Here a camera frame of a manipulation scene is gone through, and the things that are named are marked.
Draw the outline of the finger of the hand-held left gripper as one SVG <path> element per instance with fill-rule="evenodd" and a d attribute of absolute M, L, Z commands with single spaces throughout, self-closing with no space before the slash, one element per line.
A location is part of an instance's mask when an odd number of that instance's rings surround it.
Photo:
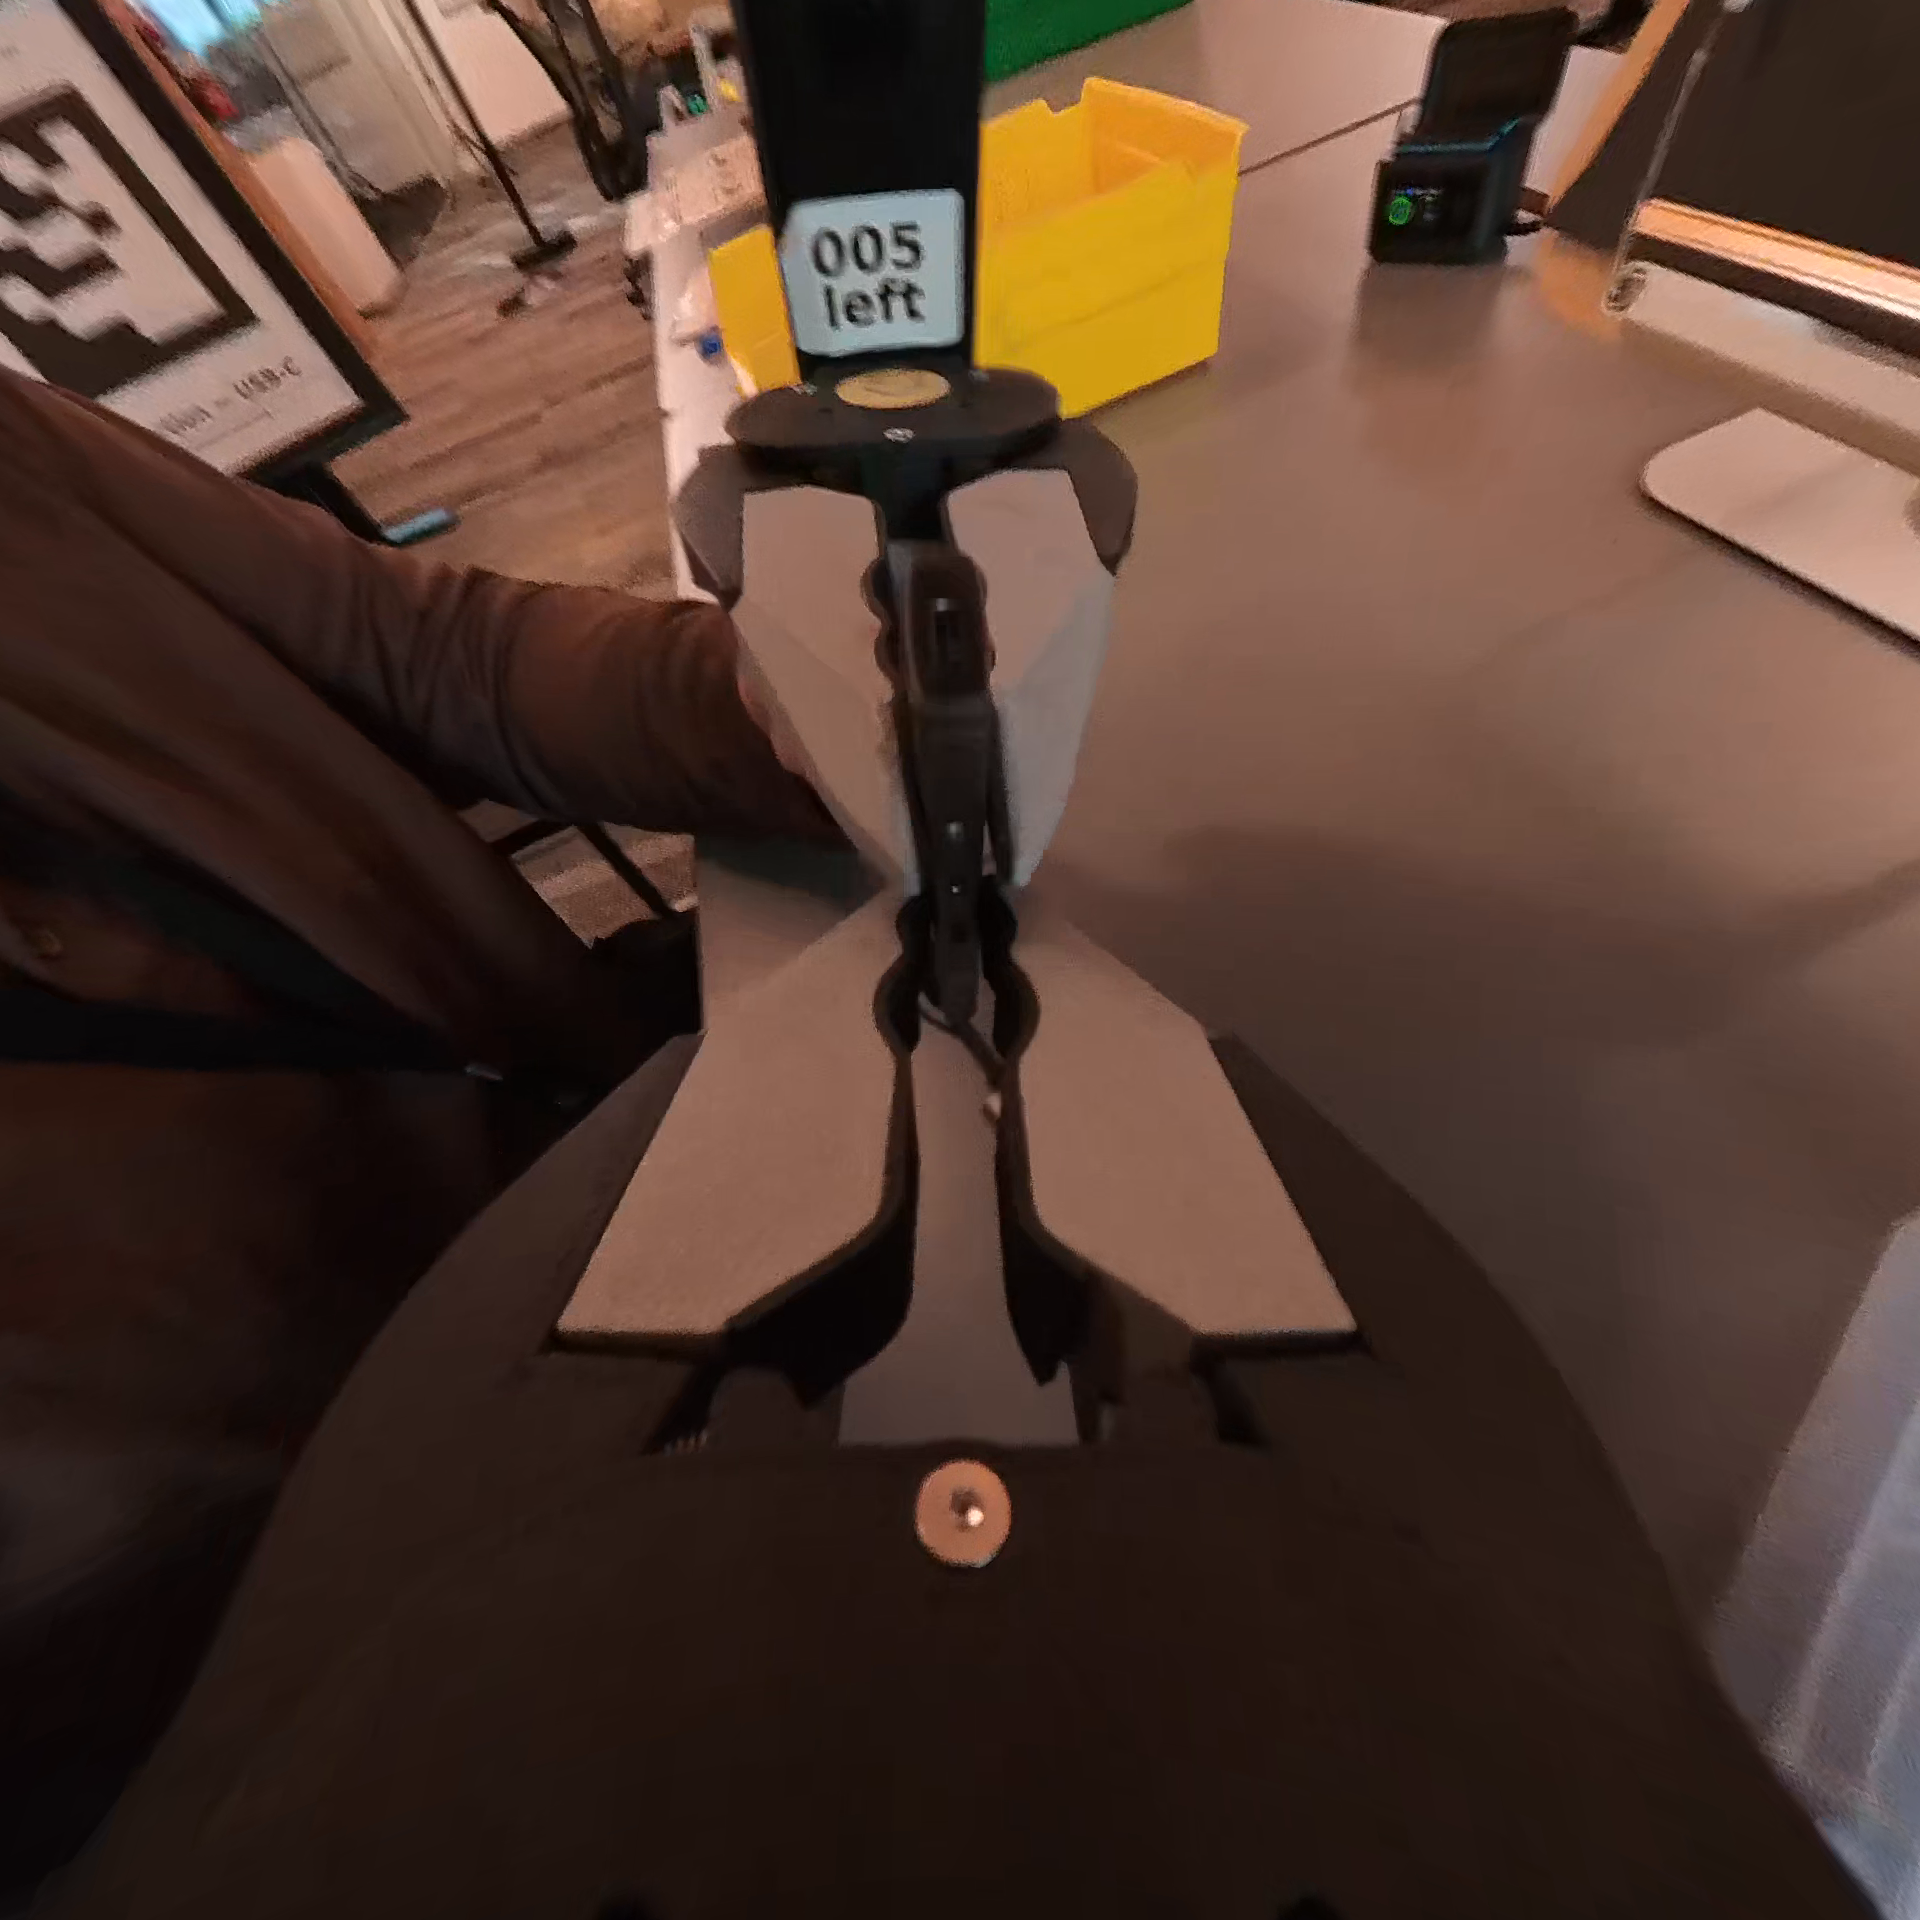
<path fill-rule="evenodd" d="M 879 555 L 882 523 L 863 497 L 822 487 L 748 493 L 735 637 L 805 744 L 850 847 L 912 893 L 893 685 L 866 595 Z"/>
<path fill-rule="evenodd" d="M 949 533 L 983 583 L 1005 823 L 1004 879 L 1026 888 L 1066 817 L 1098 681 L 1115 578 L 1071 481 L 988 475 L 949 497 Z"/>

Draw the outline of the person's left hand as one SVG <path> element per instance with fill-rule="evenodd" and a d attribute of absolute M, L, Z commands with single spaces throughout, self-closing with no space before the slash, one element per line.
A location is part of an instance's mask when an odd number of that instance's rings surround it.
<path fill-rule="evenodd" d="M 805 792 L 812 812 L 821 817 L 822 826 L 814 831 L 814 834 L 822 843 L 845 849 L 845 831 L 831 812 L 831 805 L 828 803 L 822 788 L 818 786 L 810 749 L 800 740 L 797 731 L 791 727 L 788 717 L 783 715 L 783 709 L 772 699 L 768 681 L 759 672 L 757 663 L 746 653 L 741 653 L 735 661 L 735 698 L 741 699 L 741 707 L 750 715 L 757 731 L 768 744 L 776 763 L 783 768 L 791 783 Z"/>

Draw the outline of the black charging case with screen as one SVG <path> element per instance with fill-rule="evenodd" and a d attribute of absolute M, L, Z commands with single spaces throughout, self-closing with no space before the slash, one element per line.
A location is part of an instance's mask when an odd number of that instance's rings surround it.
<path fill-rule="evenodd" d="M 1571 7 L 1446 24 L 1408 130 L 1376 168 L 1376 266 L 1478 268 L 1523 228 L 1533 143 L 1578 39 Z"/>

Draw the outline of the slim grey usb hub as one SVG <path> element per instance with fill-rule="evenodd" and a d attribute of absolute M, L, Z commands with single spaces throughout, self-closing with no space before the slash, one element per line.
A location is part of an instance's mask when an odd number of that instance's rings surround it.
<path fill-rule="evenodd" d="M 980 899 L 1004 843 L 984 586 L 954 544 L 898 541 L 886 562 L 896 745 L 914 834 L 924 994 L 949 1024 L 972 1024 L 983 968 Z"/>

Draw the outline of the person's torso brown top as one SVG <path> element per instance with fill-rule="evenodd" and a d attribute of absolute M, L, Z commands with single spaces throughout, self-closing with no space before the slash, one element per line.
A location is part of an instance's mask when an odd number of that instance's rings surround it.
<path fill-rule="evenodd" d="M 5 375 L 5 1916 L 379 1323 L 675 1031 L 469 831 L 498 800 L 211 587 L 228 487 Z"/>

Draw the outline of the black seat chair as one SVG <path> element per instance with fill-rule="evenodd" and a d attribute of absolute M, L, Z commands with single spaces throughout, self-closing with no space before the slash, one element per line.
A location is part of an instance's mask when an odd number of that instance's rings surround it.
<path fill-rule="evenodd" d="M 469 826 L 584 945 L 698 909 L 692 843 L 683 834 L 542 823 L 506 808 L 476 808 Z"/>

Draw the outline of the green storage bin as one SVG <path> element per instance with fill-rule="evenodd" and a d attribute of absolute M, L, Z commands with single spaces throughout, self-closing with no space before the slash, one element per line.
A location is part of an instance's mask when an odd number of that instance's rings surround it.
<path fill-rule="evenodd" d="M 1189 2 L 1002 2 L 984 4 L 983 77 L 1018 77 L 1038 65 L 1128 33 Z"/>

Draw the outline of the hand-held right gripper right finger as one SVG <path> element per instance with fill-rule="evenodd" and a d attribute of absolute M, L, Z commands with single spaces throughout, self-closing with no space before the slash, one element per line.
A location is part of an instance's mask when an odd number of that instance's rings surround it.
<path fill-rule="evenodd" d="M 1335 1354 L 1357 1320 L 1210 1031 L 1043 900 L 980 899 L 999 1260 L 1032 1379 Z"/>

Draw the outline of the framed printed sign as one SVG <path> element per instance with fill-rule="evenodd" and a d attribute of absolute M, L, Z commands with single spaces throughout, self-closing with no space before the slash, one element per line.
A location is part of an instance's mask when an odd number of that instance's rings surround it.
<path fill-rule="evenodd" d="M 5 368 L 203 465 L 325 467 L 405 412 L 118 4 L 3 4 Z"/>

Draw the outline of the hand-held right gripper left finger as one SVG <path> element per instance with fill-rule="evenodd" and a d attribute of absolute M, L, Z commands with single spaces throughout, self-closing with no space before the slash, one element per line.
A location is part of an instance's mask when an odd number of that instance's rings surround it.
<path fill-rule="evenodd" d="M 711 1019 L 559 1313 L 559 1344 L 764 1370 L 818 1402 L 901 1330 L 914 972 L 878 896 Z"/>

